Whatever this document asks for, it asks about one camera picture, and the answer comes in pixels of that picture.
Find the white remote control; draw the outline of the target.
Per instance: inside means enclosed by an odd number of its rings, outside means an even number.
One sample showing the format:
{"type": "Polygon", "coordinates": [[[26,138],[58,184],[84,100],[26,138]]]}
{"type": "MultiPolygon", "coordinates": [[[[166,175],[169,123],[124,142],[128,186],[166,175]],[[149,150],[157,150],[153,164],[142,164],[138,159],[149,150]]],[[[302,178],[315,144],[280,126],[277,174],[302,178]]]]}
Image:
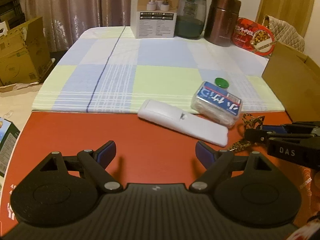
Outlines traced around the white remote control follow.
{"type": "Polygon", "coordinates": [[[227,127],[164,102],[152,99],[145,100],[137,115],[154,124],[221,147],[225,147],[228,143],[227,127]]]}

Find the brown thermos flask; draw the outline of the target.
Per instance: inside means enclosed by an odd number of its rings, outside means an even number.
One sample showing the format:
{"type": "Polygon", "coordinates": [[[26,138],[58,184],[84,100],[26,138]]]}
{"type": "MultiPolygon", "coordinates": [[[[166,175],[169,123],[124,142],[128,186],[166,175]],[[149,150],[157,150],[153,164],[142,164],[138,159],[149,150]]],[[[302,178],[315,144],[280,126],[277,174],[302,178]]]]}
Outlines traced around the brown thermos flask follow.
{"type": "Polygon", "coordinates": [[[239,0],[212,0],[204,38],[218,46],[230,46],[240,7],[241,1],[239,0]]]}

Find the white product box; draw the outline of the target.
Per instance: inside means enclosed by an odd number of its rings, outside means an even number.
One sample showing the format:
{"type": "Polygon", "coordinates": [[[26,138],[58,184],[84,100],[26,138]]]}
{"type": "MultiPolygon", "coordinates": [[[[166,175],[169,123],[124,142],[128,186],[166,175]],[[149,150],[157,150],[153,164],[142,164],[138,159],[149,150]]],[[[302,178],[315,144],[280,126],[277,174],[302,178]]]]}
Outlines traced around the white product box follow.
{"type": "Polygon", "coordinates": [[[130,27],[135,38],[172,38],[179,0],[131,0],[130,27]]]}

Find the black folding cart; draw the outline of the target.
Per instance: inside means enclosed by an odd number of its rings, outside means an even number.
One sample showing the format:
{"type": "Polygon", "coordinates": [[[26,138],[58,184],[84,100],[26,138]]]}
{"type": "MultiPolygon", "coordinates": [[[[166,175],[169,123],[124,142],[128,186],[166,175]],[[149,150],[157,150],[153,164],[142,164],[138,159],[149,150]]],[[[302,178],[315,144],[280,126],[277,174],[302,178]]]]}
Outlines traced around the black folding cart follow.
{"type": "Polygon", "coordinates": [[[7,21],[10,29],[25,22],[20,0],[0,0],[1,22],[7,21]]]}

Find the checkered tablecloth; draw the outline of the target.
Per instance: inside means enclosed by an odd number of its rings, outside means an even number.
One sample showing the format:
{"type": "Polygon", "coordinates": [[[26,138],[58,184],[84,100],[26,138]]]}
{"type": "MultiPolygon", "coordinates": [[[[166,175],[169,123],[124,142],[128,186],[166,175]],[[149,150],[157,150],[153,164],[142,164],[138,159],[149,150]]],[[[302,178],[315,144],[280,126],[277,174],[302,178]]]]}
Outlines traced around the checkered tablecloth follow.
{"type": "Polygon", "coordinates": [[[203,38],[135,38],[130,27],[85,31],[49,74],[33,110],[136,113],[146,99],[191,110],[204,81],[221,77],[243,112],[281,112],[262,78],[267,58],[203,38]]]}

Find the cardboard box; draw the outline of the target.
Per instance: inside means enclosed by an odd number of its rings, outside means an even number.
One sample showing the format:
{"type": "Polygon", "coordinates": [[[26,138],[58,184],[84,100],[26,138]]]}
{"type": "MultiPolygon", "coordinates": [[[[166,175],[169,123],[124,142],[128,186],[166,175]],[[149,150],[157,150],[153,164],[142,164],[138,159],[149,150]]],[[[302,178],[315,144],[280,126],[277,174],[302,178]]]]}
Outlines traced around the cardboard box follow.
{"type": "Polygon", "coordinates": [[[262,78],[292,121],[319,120],[319,66],[312,58],[278,42],[262,78]]]}

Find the green glass jar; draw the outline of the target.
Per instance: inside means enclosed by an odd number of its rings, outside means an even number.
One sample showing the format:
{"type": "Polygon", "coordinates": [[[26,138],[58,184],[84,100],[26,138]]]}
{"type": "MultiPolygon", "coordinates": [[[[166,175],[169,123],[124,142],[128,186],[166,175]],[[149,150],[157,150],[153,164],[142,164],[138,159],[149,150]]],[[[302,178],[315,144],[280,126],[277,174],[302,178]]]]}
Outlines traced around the green glass jar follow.
{"type": "Polygon", "coordinates": [[[175,36],[197,39],[206,21],[207,0],[179,0],[175,36]]]}

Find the blue toothpick box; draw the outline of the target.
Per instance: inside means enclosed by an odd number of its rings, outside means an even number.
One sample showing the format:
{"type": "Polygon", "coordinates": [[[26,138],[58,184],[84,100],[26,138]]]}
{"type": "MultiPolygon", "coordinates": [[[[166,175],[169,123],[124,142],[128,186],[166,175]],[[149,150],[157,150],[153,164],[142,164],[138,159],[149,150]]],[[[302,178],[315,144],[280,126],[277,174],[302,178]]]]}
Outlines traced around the blue toothpick box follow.
{"type": "Polygon", "coordinates": [[[231,128],[239,120],[242,100],[221,87],[203,81],[192,97],[191,108],[208,119],[231,128]]]}

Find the wooden door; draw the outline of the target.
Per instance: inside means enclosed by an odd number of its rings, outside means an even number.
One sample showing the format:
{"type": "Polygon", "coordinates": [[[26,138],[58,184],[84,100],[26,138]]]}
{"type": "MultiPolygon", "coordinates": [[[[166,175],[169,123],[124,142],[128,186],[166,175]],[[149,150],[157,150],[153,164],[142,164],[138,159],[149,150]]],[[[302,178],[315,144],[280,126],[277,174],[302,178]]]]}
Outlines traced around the wooden door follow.
{"type": "Polygon", "coordinates": [[[309,26],[314,0],[260,0],[255,21],[262,23],[264,16],[284,20],[305,36],[309,26]]]}

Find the quilted beige chair cover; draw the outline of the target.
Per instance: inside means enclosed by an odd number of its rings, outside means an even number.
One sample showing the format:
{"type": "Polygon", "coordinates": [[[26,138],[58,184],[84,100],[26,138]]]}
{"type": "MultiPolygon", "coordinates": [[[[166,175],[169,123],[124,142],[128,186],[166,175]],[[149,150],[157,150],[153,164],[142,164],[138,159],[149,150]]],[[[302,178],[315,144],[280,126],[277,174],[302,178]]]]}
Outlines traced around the quilted beige chair cover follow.
{"type": "Polygon", "coordinates": [[[274,35],[276,41],[292,47],[301,53],[305,49],[304,38],[296,31],[295,27],[286,21],[265,15],[263,26],[267,27],[274,35]]]}

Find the pink curtain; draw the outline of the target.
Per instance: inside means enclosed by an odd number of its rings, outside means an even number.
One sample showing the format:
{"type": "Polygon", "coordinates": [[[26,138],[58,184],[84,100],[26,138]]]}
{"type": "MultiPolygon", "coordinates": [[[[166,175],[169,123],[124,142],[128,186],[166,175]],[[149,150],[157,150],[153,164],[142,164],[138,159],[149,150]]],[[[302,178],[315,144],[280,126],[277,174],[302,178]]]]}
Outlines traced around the pink curtain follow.
{"type": "Polygon", "coordinates": [[[93,27],[126,26],[131,0],[20,0],[27,20],[43,19],[43,33],[52,52],[69,49],[93,27]]]}

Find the folded cardboard boxes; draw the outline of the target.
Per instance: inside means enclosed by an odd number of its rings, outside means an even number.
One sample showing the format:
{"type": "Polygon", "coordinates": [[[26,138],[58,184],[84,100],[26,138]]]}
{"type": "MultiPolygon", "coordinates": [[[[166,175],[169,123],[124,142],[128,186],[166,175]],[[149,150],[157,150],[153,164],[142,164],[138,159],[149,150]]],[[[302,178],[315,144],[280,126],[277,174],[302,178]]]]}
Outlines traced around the folded cardboard boxes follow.
{"type": "Polygon", "coordinates": [[[51,65],[42,17],[29,20],[1,37],[1,85],[39,82],[51,65]]]}

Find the green cap small bottle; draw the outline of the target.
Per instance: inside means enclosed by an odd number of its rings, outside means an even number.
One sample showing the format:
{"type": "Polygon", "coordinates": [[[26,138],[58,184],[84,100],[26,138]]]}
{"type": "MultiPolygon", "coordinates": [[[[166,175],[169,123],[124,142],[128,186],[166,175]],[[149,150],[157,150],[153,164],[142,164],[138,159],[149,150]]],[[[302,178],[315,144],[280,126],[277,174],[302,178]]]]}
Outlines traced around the green cap small bottle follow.
{"type": "Polygon", "coordinates": [[[217,77],[214,80],[214,83],[217,87],[227,89],[229,87],[229,82],[222,77],[217,77]]]}

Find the red desk mat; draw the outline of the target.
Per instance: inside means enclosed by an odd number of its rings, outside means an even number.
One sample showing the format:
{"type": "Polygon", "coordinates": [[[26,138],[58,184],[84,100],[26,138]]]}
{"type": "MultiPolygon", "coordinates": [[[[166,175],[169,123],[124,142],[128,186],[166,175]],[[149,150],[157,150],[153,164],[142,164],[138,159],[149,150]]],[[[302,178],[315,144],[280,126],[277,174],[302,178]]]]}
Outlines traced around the red desk mat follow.
{"type": "Polygon", "coordinates": [[[135,114],[33,112],[5,175],[2,238],[287,239],[315,214],[310,168],[260,146],[234,153],[213,191],[189,191],[206,171],[198,141],[135,114]],[[116,156],[105,170],[123,190],[105,193],[76,155],[110,140],[116,156]]]}

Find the magazine on floor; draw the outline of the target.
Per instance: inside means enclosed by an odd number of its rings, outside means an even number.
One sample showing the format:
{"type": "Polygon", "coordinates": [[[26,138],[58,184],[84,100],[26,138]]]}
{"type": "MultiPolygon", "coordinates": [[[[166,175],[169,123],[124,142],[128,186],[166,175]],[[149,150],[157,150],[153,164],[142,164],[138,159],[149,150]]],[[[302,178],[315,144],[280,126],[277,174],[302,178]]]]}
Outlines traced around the magazine on floor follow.
{"type": "Polygon", "coordinates": [[[1,177],[4,177],[20,131],[12,122],[5,118],[1,118],[0,124],[0,174],[1,177]]]}

